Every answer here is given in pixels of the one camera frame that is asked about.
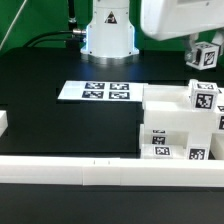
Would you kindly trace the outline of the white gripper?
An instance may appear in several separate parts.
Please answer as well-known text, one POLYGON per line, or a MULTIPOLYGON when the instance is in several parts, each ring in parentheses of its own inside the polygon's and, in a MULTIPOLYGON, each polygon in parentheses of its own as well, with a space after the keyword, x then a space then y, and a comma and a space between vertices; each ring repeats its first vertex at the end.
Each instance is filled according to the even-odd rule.
MULTIPOLYGON (((199 32, 224 27, 224 0, 141 0, 140 26, 156 39, 184 38, 185 61, 196 62, 199 32)), ((217 30, 212 43, 224 52, 224 29, 217 30)))

